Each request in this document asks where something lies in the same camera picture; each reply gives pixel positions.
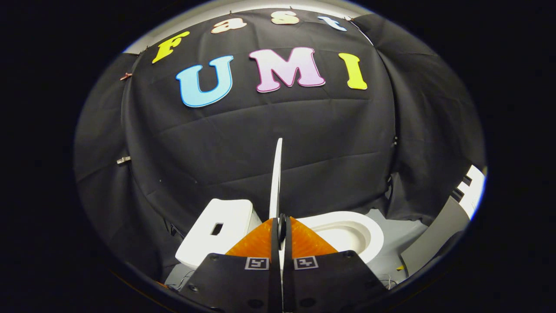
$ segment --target black cloth backdrop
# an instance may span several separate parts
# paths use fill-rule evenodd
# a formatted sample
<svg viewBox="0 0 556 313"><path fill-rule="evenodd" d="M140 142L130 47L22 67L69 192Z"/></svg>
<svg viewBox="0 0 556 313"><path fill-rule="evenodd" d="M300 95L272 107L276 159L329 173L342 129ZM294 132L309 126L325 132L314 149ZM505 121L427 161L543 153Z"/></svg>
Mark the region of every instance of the black cloth backdrop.
<svg viewBox="0 0 556 313"><path fill-rule="evenodd" d="M298 24L275 25L275 11L282 10L233 13L189 27L155 64L158 43L139 55L123 53L85 103L75 140L83 207L109 248L155 280L164 281L177 263L181 238L168 225L187 234L211 199L249 199L267 218L280 137L280 209L293 217L378 208L386 218L430 224L469 164L485 165L470 96L423 43L375 14L354 21L373 46L343 19L331 16L346 32L317 18L327 15L302 10L294 10ZM237 17L247 26L210 33ZM287 60L294 47L315 50L326 84L281 82L276 91L258 93L249 53L272 49ZM366 90L347 86L341 52L360 59ZM185 106L176 75L203 65L200 88L212 90L217 80L208 62L224 55L234 57L230 92L211 105ZM120 81L126 72L133 76ZM130 162L116 164L128 155Z"/></svg>

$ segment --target letter m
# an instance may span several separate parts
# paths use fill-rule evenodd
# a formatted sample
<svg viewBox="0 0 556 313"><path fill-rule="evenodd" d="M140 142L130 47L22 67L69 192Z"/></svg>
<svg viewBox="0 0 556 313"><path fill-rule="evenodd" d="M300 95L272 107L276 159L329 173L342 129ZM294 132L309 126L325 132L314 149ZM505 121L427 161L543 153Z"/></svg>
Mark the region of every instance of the letter m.
<svg viewBox="0 0 556 313"><path fill-rule="evenodd" d="M300 77L297 83L305 87L324 85L324 79L319 75L313 59L315 50L307 47L297 47L291 50L290 59L285 61L276 52L264 49L253 51L250 58L257 61L261 84L257 86L258 92L270 92L280 88L280 83L274 80L274 72L288 87L294 85L295 75L299 70Z"/></svg>

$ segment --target blue letter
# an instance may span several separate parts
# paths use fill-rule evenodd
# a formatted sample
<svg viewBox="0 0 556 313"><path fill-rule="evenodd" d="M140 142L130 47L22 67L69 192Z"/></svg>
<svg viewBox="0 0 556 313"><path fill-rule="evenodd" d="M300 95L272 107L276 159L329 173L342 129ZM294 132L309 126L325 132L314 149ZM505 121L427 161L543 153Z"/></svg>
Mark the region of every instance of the blue letter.
<svg viewBox="0 0 556 313"><path fill-rule="evenodd" d="M216 68L216 78L218 84L211 91L201 91L199 88L199 71L202 65L191 66L176 75L180 81L180 93L183 104L190 107L200 107L215 103L225 97L232 89L232 73L230 71L230 61L233 56L221 56L208 63Z"/></svg>
<svg viewBox="0 0 556 313"><path fill-rule="evenodd" d="M347 29L345 29L345 28L343 28L343 27L341 27L341 26L338 26L339 23L338 23L337 21L334 21L334 20L331 19L330 17L319 16L319 19L322 19L323 21L325 21L325 22L326 22L328 25L330 25L332 28L335 28L335 29L337 29L337 30L339 30L339 31L343 31L343 32L347 31Z"/></svg>

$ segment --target orange gripper pad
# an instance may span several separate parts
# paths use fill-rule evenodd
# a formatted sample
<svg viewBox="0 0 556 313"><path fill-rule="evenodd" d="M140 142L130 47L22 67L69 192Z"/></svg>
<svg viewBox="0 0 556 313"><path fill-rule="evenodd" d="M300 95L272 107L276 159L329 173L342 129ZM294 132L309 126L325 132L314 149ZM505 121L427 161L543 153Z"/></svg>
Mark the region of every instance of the orange gripper pad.
<svg viewBox="0 0 556 313"><path fill-rule="evenodd" d="M311 228L303 225L293 217L290 217L290 221L292 258L320 256L338 252Z"/></svg>
<svg viewBox="0 0 556 313"><path fill-rule="evenodd" d="M272 249L271 231L272 220L268 219L243 237L226 255L239 257L267 257L270 258Z"/></svg>

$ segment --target toilet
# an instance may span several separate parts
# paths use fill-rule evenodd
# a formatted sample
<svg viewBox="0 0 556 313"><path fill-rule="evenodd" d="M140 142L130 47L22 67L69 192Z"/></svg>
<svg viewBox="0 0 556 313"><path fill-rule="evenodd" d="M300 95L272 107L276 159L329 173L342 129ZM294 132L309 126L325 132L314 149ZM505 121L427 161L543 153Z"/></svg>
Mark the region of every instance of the toilet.
<svg viewBox="0 0 556 313"><path fill-rule="evenodd" d="M272 171L269 218L278 218L280 215L281 154L282 138L279 138ZM337 211L296 219L337 251L353 250L365 263L369 263L380 252L384 243L380 226L360 213ZM260 224L261 219L249 200L213 199L181 243L176 259L194 270L207 254L225 254ZM279 250L281 269L284 268L283 245L284 242Z"/></svg>
<svg viewBox="0 0 556 313"><path fill-rule="evenodd" d="M384 244L380 226L370 217L350 211L338 211L297 218L338 251L353 250L369 263Z"/></svg>
<svg viewBox="0 0 556 313"><path fill-rule="evenodd" d="M194 270L207 254L226 254L260 224L251 201L213 199L183 239L176 259Z"/></svg>

